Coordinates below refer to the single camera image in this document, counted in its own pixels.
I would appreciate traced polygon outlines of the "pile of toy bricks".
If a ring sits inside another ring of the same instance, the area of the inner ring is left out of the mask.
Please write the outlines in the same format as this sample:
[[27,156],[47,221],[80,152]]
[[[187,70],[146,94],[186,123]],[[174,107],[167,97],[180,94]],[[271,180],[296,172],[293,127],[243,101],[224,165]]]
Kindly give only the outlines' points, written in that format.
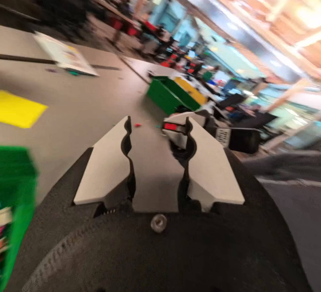
[[0,210],[0,263],[4,263],[6,254],[11,247],[11,227],[13,224],[13,206],[6,206]]

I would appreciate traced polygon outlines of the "person's right forearm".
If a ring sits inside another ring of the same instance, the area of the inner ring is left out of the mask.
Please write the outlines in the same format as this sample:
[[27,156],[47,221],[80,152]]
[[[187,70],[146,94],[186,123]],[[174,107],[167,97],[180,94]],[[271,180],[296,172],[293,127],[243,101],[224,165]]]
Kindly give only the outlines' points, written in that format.
[[321,153],[296,150],[265,157],[247,158],[243,165],[257,178],[272,181],[321,181]]

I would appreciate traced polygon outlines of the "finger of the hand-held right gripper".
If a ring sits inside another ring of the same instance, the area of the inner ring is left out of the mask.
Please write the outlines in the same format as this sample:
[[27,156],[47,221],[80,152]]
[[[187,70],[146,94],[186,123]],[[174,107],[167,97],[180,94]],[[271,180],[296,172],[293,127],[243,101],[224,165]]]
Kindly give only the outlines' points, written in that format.
[[187,136],[182,132],[176,132],[174,130],[163,130],[167,138],[180,149],[185,150],[187,144]]
[[187,117],[192,118],[203,128],[212,125],[212,116],[208,111],[191,111],[183,113],[174,113],[171,116],[165,118],[163,121],[163,128],[165,128],[165,124],[175,124],[184,126],[186,124]]

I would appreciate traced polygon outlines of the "instruction booklet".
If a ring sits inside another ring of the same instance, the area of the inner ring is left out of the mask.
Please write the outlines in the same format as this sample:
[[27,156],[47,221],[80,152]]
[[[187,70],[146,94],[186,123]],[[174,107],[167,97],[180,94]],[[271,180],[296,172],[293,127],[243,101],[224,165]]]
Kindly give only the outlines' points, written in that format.
[[98,76],[98,73],[76,48],[40,32],[33,34],[33,37],[59,68],[78,74]]

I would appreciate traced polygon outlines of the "yellow sticky note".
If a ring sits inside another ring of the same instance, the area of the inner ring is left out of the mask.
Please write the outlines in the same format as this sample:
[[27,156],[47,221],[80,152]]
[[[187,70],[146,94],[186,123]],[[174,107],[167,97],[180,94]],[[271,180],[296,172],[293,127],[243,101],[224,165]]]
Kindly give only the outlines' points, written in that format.
[[0,122],[21,129],[31,128],[48,107],[16,96],[5,90],[0,91]]

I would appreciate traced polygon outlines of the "yellow plastic bin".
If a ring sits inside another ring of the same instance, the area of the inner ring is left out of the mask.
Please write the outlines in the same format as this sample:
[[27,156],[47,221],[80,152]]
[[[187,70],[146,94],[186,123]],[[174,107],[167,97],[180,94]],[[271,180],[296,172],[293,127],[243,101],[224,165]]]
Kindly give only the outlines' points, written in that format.
[[198,91],[194,86],[182,77],[175,77],[174,81],[186,91],[200,106],[208,102],[208,98]]

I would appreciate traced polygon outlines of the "green plastic bin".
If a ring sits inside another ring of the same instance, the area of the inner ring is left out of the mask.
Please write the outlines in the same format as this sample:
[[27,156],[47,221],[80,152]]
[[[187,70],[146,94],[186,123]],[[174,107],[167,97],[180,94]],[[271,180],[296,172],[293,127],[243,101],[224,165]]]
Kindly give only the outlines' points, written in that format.
[[173,114],[179,106],[192,111],[201,107],[191,95],[168,76],[152,76],[147,95],[168,116]]
[[0,148],[0,210],[13,206],[11,247],[0,265],[1,291],[10,279],[15,260],[35,209],[35,189],[38,172],[27,148]]

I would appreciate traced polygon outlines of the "black office chair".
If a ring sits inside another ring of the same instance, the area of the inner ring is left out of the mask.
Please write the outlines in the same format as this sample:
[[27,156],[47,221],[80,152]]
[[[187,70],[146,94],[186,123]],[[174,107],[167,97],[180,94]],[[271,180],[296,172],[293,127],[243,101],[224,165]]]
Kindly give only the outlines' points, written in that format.
[[255,117],[243,119],[233,125],[234,128],[260,129],[266,124],[274,121],[278,117],[271,113],[258,113]]

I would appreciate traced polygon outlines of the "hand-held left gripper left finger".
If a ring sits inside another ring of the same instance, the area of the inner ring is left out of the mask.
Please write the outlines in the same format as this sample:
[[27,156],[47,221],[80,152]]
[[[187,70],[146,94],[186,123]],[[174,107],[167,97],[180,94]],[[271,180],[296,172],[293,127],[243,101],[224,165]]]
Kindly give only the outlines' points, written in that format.
[[134,165],[129,157],[131,117],[125,116],[94,144],[74,196],[77,206],[103,203],[107,210],[135,195]]

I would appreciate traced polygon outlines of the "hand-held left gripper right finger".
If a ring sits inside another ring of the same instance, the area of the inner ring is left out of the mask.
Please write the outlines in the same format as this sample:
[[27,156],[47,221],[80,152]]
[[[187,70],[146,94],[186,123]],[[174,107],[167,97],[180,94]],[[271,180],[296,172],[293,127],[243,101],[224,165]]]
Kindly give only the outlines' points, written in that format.
[[186,120],[186,135],[179,212],[210,212],[215,203],[242,206],[245,198],[224,147],[191,117]]

